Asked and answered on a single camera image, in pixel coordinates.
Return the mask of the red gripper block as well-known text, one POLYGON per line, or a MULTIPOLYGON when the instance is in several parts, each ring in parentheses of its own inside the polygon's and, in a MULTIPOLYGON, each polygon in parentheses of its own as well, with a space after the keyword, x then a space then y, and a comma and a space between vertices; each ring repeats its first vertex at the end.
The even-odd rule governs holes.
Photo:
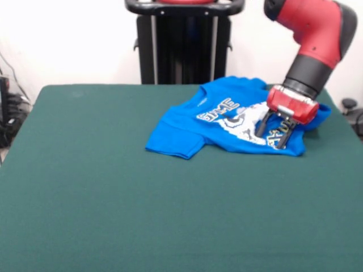
POLYGON ((279 140, 276 148, 284 149, 297 123, 306 125, 316 116, 319 103, 311 98, 301 95, 283 85, 274 85, 267 96, 269 110, 256 127, 255 135, 261 138, 267 127, 270 117, 276 112, 283 116, 292 118, 294 121, 287 122, 287 130, 279 140))

